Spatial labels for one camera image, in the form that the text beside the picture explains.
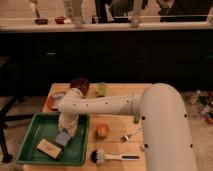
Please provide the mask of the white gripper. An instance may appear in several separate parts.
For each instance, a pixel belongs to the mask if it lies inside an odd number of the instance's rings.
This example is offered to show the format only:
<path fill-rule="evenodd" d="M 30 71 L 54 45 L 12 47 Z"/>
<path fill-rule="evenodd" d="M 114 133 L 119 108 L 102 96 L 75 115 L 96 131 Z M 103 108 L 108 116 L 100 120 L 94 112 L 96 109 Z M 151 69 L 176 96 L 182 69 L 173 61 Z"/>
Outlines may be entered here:
<path fill-rule="evenodd" d="M 78 114 L 60 114 L 58 128 L 59 130 L 66 128 L 68 132 L 66 130 L 62 130 L 55 138 L 56 143 L 66 146 L 71 137 L 75 136 L 78 125 L 78 117 Z"/>

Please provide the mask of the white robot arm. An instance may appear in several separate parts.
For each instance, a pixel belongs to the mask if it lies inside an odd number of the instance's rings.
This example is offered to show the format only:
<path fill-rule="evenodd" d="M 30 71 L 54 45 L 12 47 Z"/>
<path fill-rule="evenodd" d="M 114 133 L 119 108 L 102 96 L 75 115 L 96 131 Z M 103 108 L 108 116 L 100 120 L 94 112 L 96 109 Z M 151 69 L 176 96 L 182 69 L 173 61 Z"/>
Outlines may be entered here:
<path fill-rule="evenodd" d="M 61 116 L 139 114 L 147 171 L 198 171 L 186 107 L 174 87 L 155 83 L 143 93 L 101 98 L 82 99 L 78 94 L 73 88 L 60 100 Z"/>

